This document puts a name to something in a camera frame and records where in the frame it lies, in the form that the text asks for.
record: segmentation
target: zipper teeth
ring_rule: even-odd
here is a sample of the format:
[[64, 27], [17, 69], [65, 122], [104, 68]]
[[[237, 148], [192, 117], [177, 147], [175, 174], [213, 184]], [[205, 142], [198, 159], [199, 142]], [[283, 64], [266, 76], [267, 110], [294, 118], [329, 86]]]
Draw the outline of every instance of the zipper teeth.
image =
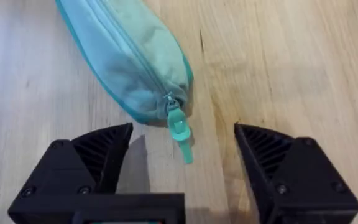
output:
[[121, 25], [118, 23], [117, 19], [112, 14], [107, 13], [108, 9], [104, 5], [104, 1], [95, 1], [95, 2], [98, 5], [98, 7], [100, 8], [100, 10], [103, 11], [104, 15], [109, 19], [110, 24], [113, 25], [118, 30], [118, 33], [124, 38], [125, 43], [132, 50], [134, 55], [139, 59], [140, 63], [144, 67], [149, 78], [151, 80], [153, 80], [153, 82], [157, 86], [157, 88], [160, 89], [160, 92], [163, 93], [164, 95], [168, 94], [168, 90], [164, 87], [162, 81], [160, 80], [160, 77], [158, 77], [158, 74], [156, 74], [156, 72], [150, 65], [149, 61], [142, 55], [142, 53], [137, 48], [135, 43], [133, 43], [132, 39], [129, 37], [129, 35], [126, 33], [126, 31], [121, 27]]

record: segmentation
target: teal zipper pull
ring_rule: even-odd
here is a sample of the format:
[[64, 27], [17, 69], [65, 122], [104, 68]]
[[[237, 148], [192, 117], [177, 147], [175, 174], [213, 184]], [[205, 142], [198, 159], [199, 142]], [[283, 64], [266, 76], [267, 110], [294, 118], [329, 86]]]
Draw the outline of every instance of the teal zipper pull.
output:
[[179, 106], [176, 106], [168, 110], [167, 121], [172, 138], [179, 143], [186, 164], [191, 164], [193, 162], [193, 153], [188, 142], [191, 131], [186, 120], [186, 114]]

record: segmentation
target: teal fabric trim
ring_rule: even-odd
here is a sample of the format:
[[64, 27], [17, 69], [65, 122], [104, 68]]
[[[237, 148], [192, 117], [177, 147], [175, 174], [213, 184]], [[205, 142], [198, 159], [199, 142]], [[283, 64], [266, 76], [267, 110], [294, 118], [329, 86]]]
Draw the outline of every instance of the teal fabric trim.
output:
[[189, 85], [192, 85], [193, 84], [193, 79], [194, 79], [193, 71], [191, 70], [189, 61], [187, 61], [186, 55], [183, 52], [183, 49], [180, 47], [180, 44], [179, 44], [179, 42], [178, 42], [178, 40], [176, 38], [175, 38], [175, 41], [177, 42], [177, 45], [179, 46], [181, 54], [183, 55], [183, 63], [185, 64], [185, 67], [186, 67], [186, 75], [187, 75], [187, 79], [189, 81]]
[[187, 79], [189, 80], [189, 85], [192, 85], [193, 84], [193, 79], [194, 79], [193, 71], [191, 70], [189, 61], [187, 61], [187, 58], [186, 58], [185, 54], [183, 54], [183, 62], [185, 63], [186, 74], [187, 74]]
[[58, 10], [60, 11], [63, 20], [65, 21], [65, 23], [67, 24], [67, 27], [70, 31], [70, 33], [72, 34], [75, 43], [77, 44], [78, 48], [80, 49], [80, 52], [82, 54], [82, 56], [85, 58], [86, 63], [88, 63], [89, 67], [91, 68], [92, 72], [95, 74], [96, 78], [99, 80], [100, 84], [103, 86], [103, 88], [111, 95], [111, 97], [114, 98], [114, 100], [122, 107], [124, 108], [124, 110], [131, 115], [137, 122], [139, 123], [147, 123], [148, 121], [153, 120], [152, 117], [150, 116], [146, 116], [143, 114], [140, 114], [136, 111], [134, 111], [132, 108], [130, 108], [129, 106], [127, 106], [122, 100], [120, 100], [100, 79], [99, 75], [96, 73], [96, 70], [93, 68], [92, 64], [90, 63], [88, 57], [85, 54], [85, 51], [81, 45], [81, 42], [74, 30], [73, 25], [71, 24], [70, 19], [68, 18], [66, 11], [64, 10], [62, 3], [60, 2], [60, 0], [55, 0], [56, 5], [58, 7]]

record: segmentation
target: wooden table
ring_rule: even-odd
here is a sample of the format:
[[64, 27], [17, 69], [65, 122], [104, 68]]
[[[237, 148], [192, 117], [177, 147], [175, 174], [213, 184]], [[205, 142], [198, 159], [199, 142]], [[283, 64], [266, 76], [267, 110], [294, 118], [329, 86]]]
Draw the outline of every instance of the wooden table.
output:
[[[254, 223], [232, 131], [240, 121], [313, 136], [358, 197], [358, 0], [147, 4], [195, 73], [192, 165], [167, 129], [134, 126], [151, 192], [186, 192], [188, 223]], [[0, 0], [0, 223], [11, 223], [7, 208], [52, 140], [128, 121], [53, 1]]]

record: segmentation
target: screw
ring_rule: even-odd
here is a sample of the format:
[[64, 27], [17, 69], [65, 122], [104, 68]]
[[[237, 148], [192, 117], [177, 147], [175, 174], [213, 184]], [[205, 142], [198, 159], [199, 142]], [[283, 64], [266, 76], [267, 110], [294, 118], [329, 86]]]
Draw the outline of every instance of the screw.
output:
[[280, 184], [279, 186], [277, 186], [276, 190], [279, 194], [282, 194], [282, 195], [284, 195], [288, 192], [287, 186], [283, 185], [283, 184]]
[[346, 186], [341, 182], [333, 182], [332, 183], [333, 189], [338, 193], [345, 193], [346, 192]]
[[28, 187], [24, 189], [21, 193], [22, 197], [30, 197], [35, 193], [36, 188], [35, 187]]
[[305, 139], [305, 144], [307, 145], [307, 146], [311, 146], [311, 145], [313, 145], [313, 139], [310, 139], [310, 138], [308, 138], [308, 139]]
[[88, 187], [88, 186], [84, 186], [84, 187], [80, 187], [78, 189], [78, 194], [89, 194], [91, 193], [91, 187]]

